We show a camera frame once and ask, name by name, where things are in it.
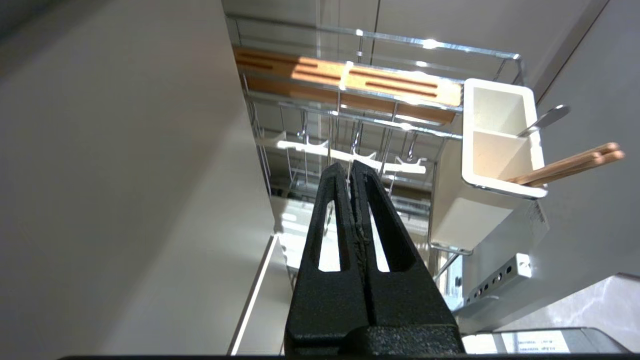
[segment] metal hook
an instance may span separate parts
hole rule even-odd
[[[338,141],[340,141],[340,105],[342,104],[342,92],[338,88],[338,101],[335,109],[335,148],[338,149]]]
[[[280,121],[282,123],[282,131],[284,131],[284,135],[285,135],[285,140],[287,139],[287,129],[284,126],[284,116],[282,115],[282,106],[280,107]],[[291,184],[293,184],[293,172],[291,171],[291,158],[289,157],[289,149],[286,149],[287,151],[287,166],[289,167],[289,180],[291,181],[289,183],[289,186],[291,186]]]
[[[340,89],[338,89],[338,99],[337,99],[337,106],[336,106],[336,110],[335,110],[335,119],[336,119],[336,123],[338,126],[340,126],[340,97],[341,97],[341,92]],[[329,142],[327,144],[326,147],[326,166],[330,166],[331,165],[331,143],[333,142],[333,118],[329,118]]]
[[[399,156],[396,156],[396,163],[400,163],[403,164],[402,159]],[[394,176],[391,179],[391,185],[389,186],[389,199],[391,199],[391,193],[394,191],[394,182],[396,181],[396,177],[398,175],[398,172],[394,172]]]
[[[356,130],[356,136],[354,136],[353,142],[351,143],[352,154],[356,152],[356,147],[358,147],[358,142],[360,142],[360,137],[362,136],[362,121],[358,121],[356,127],[358,128]]]
[[[415,147],[415,142],[418,140],[418,133],[413,134],[413,139],[411,140],[411,145],[409,145],[409,150],[406,153],[406,160],[413,160],[413,148]]]
[[[300,110],[300,117],[302,119],[302,130],[298,133],[298,138],[303,140],[305,145],[309,144],[309,133],[307,131],[308,122],[307,122],[307,112],[304,110]],[[305,155],[305,185],[309,184],[309,175],[308,175],[308,163],[307,163],[307,151],[304,152]]]
[[[409,132],[404,133],[404,140],[402,140],[402,147],[400,148],[400,156],[404,154],[404,146],[406,145],[406,138],[409,137]]]
[[[394,105],[394,112],[391,115],[391,122],[396,121],[397,114],[398,114],[398,103],[396,102]],[[391,145],[391,134],[392,134],[391,129],[389,129],[389,131],[387,131],[387,139],[385,141],[385,152],[382,155],[382,164],[380,165],[380,171],[378,172],[378,175],[380,177],[382,177],[382,175],[385,173],[385,162],[387,161],[387,156],[389,155],[389,146]]]

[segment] white utensil holder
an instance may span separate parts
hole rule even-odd
[[[521,203],[546,196],[507,179],[544,166],[540,134],[517,134],[537,119],[531,89],[468,79],[462,142],[448,140],[436,168],[429,242],[472,250]]]

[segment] white wall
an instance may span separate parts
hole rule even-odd
[[[510,257],[505,248],[528,252],[534,266],[533,279],[483,311],[484,324],[507,324],[617,272],[640,274],[639,12],[638,1],[610,1],[540,103],[572,107],[542,132],[547,163],[611,141],[627,158],[550,184],[541,201],[550,231],[539,243],[494,238],[474,253],[485,264],[469,286]]]
[[[225,354],[273,216],[220,3],[67,1],[5,40],[0,357]]]

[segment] metal spoon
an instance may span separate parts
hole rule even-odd
[[[566,114],[569,113],[569,111],[571,111],[571,108],[569,106],[558,105],[555,108],[544,113],[541,117],[538,118],[538,121],[534,122],[533,125],[524,129],[524,131],[518,134],[518,136],[519,137],[528,136],[529,134],[535,131],[544,129],[545,127],[563,118]]]

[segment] wooden chopsticks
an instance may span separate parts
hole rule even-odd
[[[552,181],[618,161],[624,157],[625,153],[620,150],[619,145],[610,142],[549,164],[526,175],[513,177],[507,181],[525,186],[540,187]]]

